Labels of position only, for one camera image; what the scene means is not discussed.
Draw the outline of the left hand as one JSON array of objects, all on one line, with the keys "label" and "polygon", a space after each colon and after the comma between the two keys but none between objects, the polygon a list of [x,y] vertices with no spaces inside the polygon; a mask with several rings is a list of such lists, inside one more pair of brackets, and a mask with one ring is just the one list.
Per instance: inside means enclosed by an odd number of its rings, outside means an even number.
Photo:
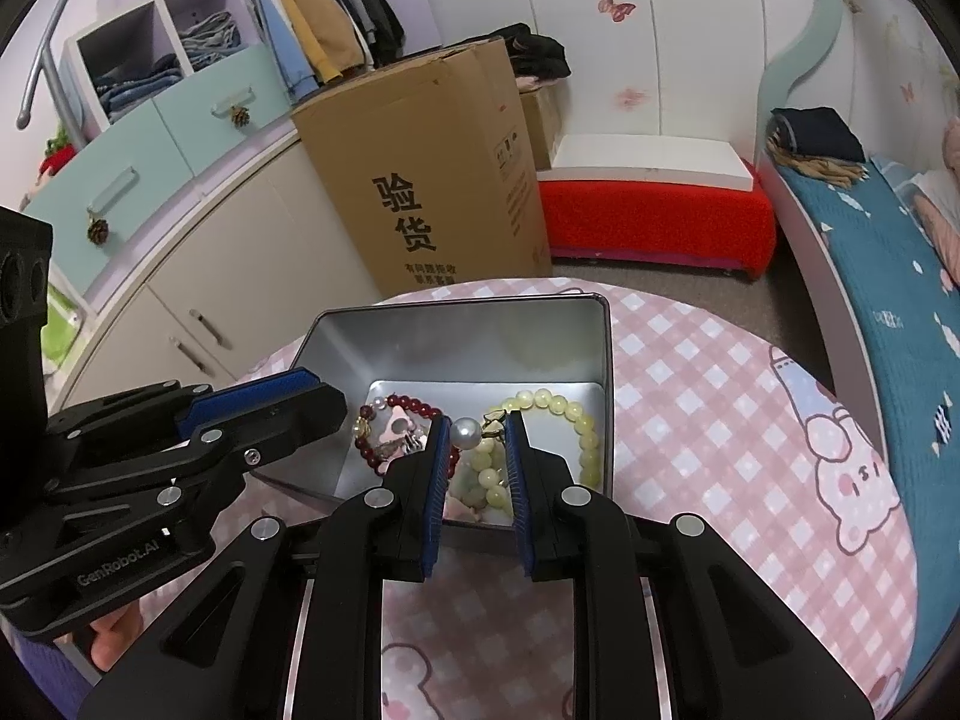
[{"label": "left hand", "polygon": [[91,663],[99,671],[109,671],[143,632],[140,603],[132,601],[120,610],[99,617],[89,628],[93,632],[93,642],[89,645]]}]

